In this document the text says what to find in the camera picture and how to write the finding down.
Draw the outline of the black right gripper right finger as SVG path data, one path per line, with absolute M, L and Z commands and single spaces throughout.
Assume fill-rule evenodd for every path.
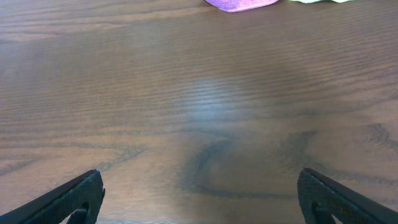
M 396 224 L 397 212 L 309 168 L 301 170 L 297 191 L 306 224 Z

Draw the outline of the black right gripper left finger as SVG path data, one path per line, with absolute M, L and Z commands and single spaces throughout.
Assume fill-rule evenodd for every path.
M 100 171 L 89 170 L 39 198 L 1 215 L 3 224 L 94 224 L 104 199 Z

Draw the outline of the light green cloth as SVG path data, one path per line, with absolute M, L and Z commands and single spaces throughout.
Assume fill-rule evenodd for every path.
M 289 0 L 292 2 L 300 2 L 303 4 L 314 4 L 318 2 L 335 2 L 335 3 L 343 3 L 343 2 L 349 2 L 349 1 L 355 1 L 355 0 Z

